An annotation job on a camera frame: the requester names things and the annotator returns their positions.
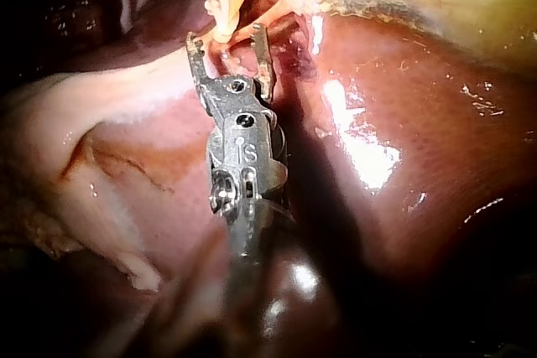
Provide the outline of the right arm instrument jaw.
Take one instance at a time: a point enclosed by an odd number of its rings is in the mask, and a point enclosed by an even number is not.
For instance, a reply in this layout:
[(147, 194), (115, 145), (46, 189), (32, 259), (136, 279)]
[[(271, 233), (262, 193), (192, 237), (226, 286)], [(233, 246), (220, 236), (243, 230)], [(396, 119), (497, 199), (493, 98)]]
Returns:
[(255, 23), (253, 25), (252, 40), (258, 63), (256, 80), (260, 85), (259, 95), (263, 101), (272, 101), (274, 98), (274, 67), (267, 29), (263, 24)]
[(204, 62), (205, 50), (203, 40), (189, 32), (185, 39), (185, 47), (190, 65), (190, 71), (195, 83), (207, 83), (209, 76), (206, 73)]

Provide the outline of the right arm instrument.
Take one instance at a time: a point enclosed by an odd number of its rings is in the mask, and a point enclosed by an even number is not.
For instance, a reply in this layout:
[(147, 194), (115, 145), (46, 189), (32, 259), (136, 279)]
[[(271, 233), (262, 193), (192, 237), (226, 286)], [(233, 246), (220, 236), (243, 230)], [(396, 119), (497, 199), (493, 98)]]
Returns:
[(233, 256), (256, 262), (271, 210), (287, 205), (283, 130), (256, 97), (251, 78), (205, 77), (199, 95), (215, 122), (206, 149), (211, 210), (227, 223)]

